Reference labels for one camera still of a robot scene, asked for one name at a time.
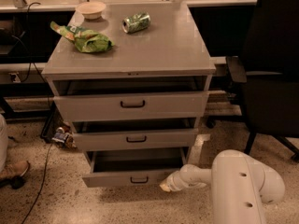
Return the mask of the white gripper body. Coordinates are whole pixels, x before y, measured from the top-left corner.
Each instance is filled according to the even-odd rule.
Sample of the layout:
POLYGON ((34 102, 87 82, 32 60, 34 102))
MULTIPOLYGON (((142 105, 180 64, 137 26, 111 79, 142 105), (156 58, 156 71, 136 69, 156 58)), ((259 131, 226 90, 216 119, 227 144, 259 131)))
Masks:
POLYGON ((190 175, 183 171, 175 171, 165 180, 167 191, 180 191, 186 189, 189 184, 190 175))

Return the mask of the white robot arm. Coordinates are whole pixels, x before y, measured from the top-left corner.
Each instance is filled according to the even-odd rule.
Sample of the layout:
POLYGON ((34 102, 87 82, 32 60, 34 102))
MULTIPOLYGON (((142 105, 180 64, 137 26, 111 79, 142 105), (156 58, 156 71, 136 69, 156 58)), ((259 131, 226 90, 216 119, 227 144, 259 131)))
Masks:
POLYGON ((266 224, 264 204, 279 203, 285 193, 280 174, 232 149, 219 153, 209 169, 183 165, 160 187, 166 192, 211 187, 213 224, 266 224))

